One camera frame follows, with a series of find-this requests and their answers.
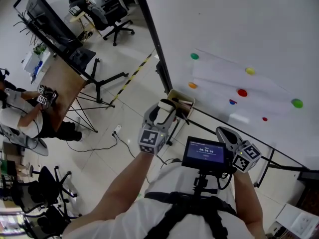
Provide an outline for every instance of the monitor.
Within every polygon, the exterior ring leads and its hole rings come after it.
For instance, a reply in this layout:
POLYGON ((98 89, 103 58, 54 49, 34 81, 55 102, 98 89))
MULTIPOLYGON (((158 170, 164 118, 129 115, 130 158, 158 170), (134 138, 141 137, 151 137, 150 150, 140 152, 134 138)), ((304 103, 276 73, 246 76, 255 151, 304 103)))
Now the monitor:
POLYGON ((66 53, 73 53, 82 46, 80 40, 64 24, 46 0, 29 0, 27 14, 48 38, 60 44, 57 47, 66 53))
POLYGON ((228 171, 230 159, 226 144, 189 136, 182 166, 209 172, 228 171))

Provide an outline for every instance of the person's arm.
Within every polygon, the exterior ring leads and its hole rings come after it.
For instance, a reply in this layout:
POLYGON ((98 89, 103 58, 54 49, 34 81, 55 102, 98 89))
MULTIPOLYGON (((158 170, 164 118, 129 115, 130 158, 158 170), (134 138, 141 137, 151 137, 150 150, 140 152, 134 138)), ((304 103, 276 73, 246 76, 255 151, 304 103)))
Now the person's arm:
POLYGON ((33 98, 37 98, 38 96, 40 96, 40 93, 38 91, 25 91, 25 92, 21 92, 21 97, 24 100, 29 100, 29 99, 33 99, 33 98))
POLYGON ((153 157, 151 154, 139 153, 111 183, 95 209, 69 224, 63 236, 86 224, 111 220, 126 212, 142 188, 153 157))
POLYGON ((38 116, 39 111, 42 110, 41 104, 37 104, 28 114, 21 116, 18 127, 27 127, 38 116))
POLYGON ((245 222, 256 239, 264 239, 263 210, 249 174, 236 172, 234 182, 237 217, 245 222))

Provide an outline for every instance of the small screen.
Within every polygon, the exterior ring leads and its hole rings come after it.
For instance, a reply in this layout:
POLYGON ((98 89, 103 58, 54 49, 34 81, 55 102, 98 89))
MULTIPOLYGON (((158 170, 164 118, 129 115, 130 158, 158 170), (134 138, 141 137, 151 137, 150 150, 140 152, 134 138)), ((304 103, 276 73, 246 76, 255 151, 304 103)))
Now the small screen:
POLYGON ((187 156, 196 159, 224 163, 224 147, 190 141, 187 156))

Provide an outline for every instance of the person's forearm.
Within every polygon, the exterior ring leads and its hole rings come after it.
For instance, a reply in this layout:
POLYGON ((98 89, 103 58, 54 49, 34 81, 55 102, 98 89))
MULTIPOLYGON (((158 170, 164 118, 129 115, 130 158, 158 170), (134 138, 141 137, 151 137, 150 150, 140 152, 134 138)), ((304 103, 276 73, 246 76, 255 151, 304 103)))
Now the person's forearm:
POLYGON ((263 211, 249 174, 237 172, 234 175, 234 182, 238 218, 247 225, 255 222, 262 223, 263 211))
POLYGON ((123 212, 125 212, 137 198, 153 157, 151 154, 140 152, 114 179, 95 210, 103 209, 106 199, 112 196, 121 201, 121 204, 123 204, 123 212))
POLYGON ((38 113, 40 110, 41 110, 41 104, 38 104, 28 114, 20 118, 18 126, 21 126, 21 127, 29 126, 30 123, 38 116, 38 113))
POLYGON ((40 93, 38 91, 25 91, 21 93, 21 97, 24 100, 29 100, 32 98, 37 98, 38 96, 40 96, 40 93))

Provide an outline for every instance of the yellow magnet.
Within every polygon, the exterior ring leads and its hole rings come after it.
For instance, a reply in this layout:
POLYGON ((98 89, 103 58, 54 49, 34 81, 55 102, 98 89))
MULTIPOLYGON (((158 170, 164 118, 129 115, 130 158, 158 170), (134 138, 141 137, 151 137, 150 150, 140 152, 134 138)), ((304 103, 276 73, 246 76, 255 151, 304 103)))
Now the yellow magnet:
POLYGON ((192 89, 196 89, 197 85, 193 82, 189 82, 188 85, 192 88, 192 89))
POLYGON ((250 74, 250 75, 254 75, 256 72, 255 72, 255 69, 252 68, 252 67, 247 67, 245 69, 246 73, 250 74))

